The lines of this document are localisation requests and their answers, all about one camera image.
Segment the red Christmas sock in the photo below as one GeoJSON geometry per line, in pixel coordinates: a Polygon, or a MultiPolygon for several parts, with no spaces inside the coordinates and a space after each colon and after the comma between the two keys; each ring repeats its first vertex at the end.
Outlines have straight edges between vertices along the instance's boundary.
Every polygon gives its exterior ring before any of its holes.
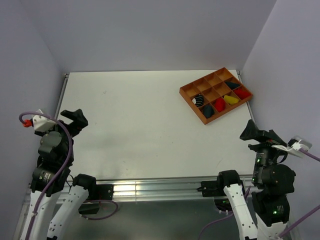
{"type": "Polygon", "coordinates": [[[215,101],[214,107],[220,113],[226,109],[226,102],[220,97],[215,101]]]}

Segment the navy patterned sock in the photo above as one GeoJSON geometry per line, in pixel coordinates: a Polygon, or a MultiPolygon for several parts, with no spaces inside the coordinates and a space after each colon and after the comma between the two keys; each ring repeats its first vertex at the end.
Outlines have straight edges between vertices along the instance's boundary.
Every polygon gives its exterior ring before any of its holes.
{"type": "Polygon", "coordinates": [[[202,114],[206,119],[209,119],[215,114],[215,111],[210,104],[207,104],[203,107],[202,114]]]}

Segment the black white striped sock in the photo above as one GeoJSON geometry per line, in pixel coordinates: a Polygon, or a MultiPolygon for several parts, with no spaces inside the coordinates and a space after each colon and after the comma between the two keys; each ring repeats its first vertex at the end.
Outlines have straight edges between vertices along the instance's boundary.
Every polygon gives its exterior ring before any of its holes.
{"type": "Polygon", "coordinates": [[[205,99],[204,99],[204,96],[202,94],[198,94],[196,95],[193,99],[192,99],[192,102],[194,103],[194,105],[197,107],[197,108],[200,108],[204,105],[205,103],[205,99]]]}

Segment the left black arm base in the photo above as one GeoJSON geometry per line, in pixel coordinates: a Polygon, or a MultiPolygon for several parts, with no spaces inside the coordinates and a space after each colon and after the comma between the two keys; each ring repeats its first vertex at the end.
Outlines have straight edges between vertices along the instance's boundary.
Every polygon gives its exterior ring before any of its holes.
{"type": "MultiPolygon", "coordinates": [[[[113,184],[98,184],[92,195],[88,197],[87,200],[112,200],[114,193],[113,184]]],[[[95,203],[83,203],[78,209],[79,214],[81,215],[95,215],[98,213],[101,202],[95,203]]]]}

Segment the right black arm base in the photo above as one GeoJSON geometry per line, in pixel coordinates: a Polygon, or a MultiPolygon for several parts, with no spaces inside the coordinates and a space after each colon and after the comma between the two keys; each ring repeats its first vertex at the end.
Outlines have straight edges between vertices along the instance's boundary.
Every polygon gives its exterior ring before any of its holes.
{"type": "Polygon", "coordinates": [[[204,198],[225,196],[225,193],[217,180],[201,181],[200,187],[196,190],[201,192],[204,198]]]}

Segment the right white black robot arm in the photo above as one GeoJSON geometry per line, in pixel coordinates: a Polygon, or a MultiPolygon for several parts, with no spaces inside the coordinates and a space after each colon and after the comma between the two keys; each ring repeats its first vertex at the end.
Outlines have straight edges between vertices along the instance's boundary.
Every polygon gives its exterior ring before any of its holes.
{"type": "Polygon", "coordinates": [[[248,148],[255,152],[251,183],[258,190],[249,192],[234,169],[221,171],[216,189],[226,195],[241,240],[280,240],[290,218],[287,195],[295,191],[296,173],[278,160],[287,158],[281,149],[286,143],[273,131],[261,130],[250,119],[240,137],[255,140],[248,148]]]}

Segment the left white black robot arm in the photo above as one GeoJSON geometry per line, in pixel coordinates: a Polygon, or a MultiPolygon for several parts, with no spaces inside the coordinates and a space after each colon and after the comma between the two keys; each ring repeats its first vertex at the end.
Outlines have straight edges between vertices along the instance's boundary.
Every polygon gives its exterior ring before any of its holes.
{"type": "Polygon", "coordinates": [[[67,221],[86,201],[98,193],[96,178],[86,174],[77,175],[70,188],[67,199],[56,214],[54,209],[64,189],[74,161],[73,138],[89,122],[81,109],[63,110],[60,114],[71,120],[65,123],[42,111],[31,111],[19,115],[25,128],[33,127],[34,133],[41,137],[38,159],[32,173],[30,184],[30,205],[26,223],[21,234],[22,240],[57,240],[67,228],[67,221]]]}

